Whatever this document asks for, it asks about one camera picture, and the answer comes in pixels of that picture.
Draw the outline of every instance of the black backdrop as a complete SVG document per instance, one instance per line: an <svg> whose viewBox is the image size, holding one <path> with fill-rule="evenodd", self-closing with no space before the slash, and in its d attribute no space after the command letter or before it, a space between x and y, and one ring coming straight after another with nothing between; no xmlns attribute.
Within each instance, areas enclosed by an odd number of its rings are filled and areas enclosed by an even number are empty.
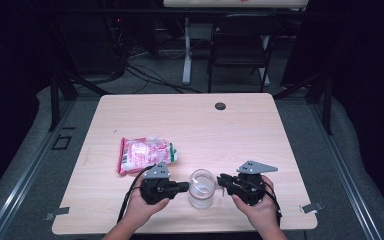
<svg viewBox="0 0 384 240"><path fill-rule="evenodd" d="M304 21L282 83L300 82L324 69L324 63L332 63L329 57L339 57L332 68L333 95L344 105L366 171L384 196L384 1L311 0L308 11L349 13L349 17L337 22ZM351 32L338 47L345 27Z"/></svg>

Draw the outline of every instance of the table leg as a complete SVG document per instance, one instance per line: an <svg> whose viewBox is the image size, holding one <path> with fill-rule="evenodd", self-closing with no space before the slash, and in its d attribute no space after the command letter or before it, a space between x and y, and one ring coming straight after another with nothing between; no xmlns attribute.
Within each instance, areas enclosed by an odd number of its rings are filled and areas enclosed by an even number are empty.
<svg viewBox="0 0 384 240"><path fill-rule="evenodd" d="M266 48L267 47L267 44L269 44L269 36L263 36L262 37L262 41L263 41L263 46L264 46L264 48ZM259 68L258 69L258 72L260 73L260 79L261 79L261 81L263 80L263 76L264 76L264 71L265 71L266 69L265 68ZM269 80L269 75L267 74L267 76L266 76L266 81L264 82L264 86L265 87L268 87L268 86L270 86L270 80Z"/></svg>
<svg viewBox="0 0 384 240"><path fill-rule="evenodd" d="M191 83L191 41L189 35L189 18L185 18L185 65L183 67L183 84Z"/></svg>

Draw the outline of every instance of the metal bracket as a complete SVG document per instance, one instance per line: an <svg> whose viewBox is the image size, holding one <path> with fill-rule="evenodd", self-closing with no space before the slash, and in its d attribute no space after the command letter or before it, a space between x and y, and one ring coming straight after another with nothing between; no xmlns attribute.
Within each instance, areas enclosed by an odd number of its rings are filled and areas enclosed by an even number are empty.
<svg viewBox="0 0 384 240"><path fill-rule="evenodd" d="M156 164L153 168L149 169L144 175L144 179L160 179L170 178L170 172L164 162Z"/></svg>
<svg viewBox="0 0 384 240"><path fill-rule="evenodd" d="M238 169L237 172L246 173L246 174L260 174L264 172L276 172L278 169L269 165L265 165L259 162L248 160Z"/></svg>
<svg viewBox="0 0 384 240"><path fill-rule="evenodd" d="M299 206L301 212L304 212L305 214L307 213L318 213L318 211L322 210L324 206L322 205L321 202L317 203L311 203L305 206Z"/></svg>
<svg viewBox="0 0 384 240"><path fill-rule="evenodd" d="M55 216L68 214L69 211L70 211L69 207L55 209L53 213L46 213L43 220L45 221L54 220Z"/></svg>

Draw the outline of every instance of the gray carpet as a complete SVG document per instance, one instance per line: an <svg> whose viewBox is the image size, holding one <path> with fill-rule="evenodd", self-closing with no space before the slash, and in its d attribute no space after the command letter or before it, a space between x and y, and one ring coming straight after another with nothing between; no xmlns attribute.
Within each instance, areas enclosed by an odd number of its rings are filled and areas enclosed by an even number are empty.
<svg viewBox="0 0 384 240"><path fill-rule="evenodd" d="M277 93L282 90L280 80L292 46L290 40L284 39L277 45L273 53L273 62L269 71L271 85L265 92ZM206 92L206 49L195 48L192 65L192 82L189 88ZM183 71L183 58L178 51L161 52L159 58L148 54L137 55L129 63L145 71L148 75L165 79L178 85L181 84ZM249 71L234 73L220 69L215 75L215 81L235 76L231 81L244 81L244 84L215 85L214 92L258 92L258 74L248 76ZM147 83L139 80L130 72L126 72L116 81L99 84L103 89L114 94L151 94L151 93L178 93L178 90L165 85ZM76 86L80 97L76 102L62 102L67 106L65 118L54 135L47 132L50 126L49 89L42 91L38 98L41 109L37 119L26 137L7 173L0 182L0 210L15 187L17 180L37 157L38 149L47 137L52 136L53 143L58 135L70 136L71 141L66 150L52 150L52 144L43 153L43 164L35 176L24 200L19 206L14 218L3 239L100 239L102 236L56 236L51 231L52 220L43 220L48 212L59 207L65 188L68 184L77 156L86 136L89 124L98 103L98 96L83 86ZM303 100L305 89L302 89L291 98L276 101L282 122L292 146L295 158L300 168L304 183L312 202L322 202L325 209L317 214L318 226L314 230L306 231L308 239L366 239L366 235L357 218L352 202L347 196L344 186L334 168L334 156L324 138L323 129L318 127L319 121L314 117L311 106ZM341 105L334 101L332 112L332 131L335 142L352 173L361 195L367 202L369 211L374 216L374 222L379 227L384 239L384 199L375 184L364 171L361 163L358 141L352 124L349 122ZM304 239L302 231L286 231L289 239ZM134 239L258 239L256 233L236 234L197 234L197 235L138 235Z"/></svg>

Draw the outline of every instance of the forearm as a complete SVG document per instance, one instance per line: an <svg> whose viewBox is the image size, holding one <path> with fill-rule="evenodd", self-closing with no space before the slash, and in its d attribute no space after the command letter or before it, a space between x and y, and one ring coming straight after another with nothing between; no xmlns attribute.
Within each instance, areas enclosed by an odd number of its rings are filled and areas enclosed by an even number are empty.
<svg viewBox="0 0 384 240"><path fill-rule="evenodd" d="M261 238L264 240L286 240L286 236L280 228L270 228L267 230L257 229Z"/></svg>
<svg viewBox="0 0 384 240"><path fill-rule="evenodd" d="M127 221L122 219L117 225L115 225L111 231L103 238L103 240L129 240L130 237L135 233L137 228L132 224L129 224Z"/></svg>

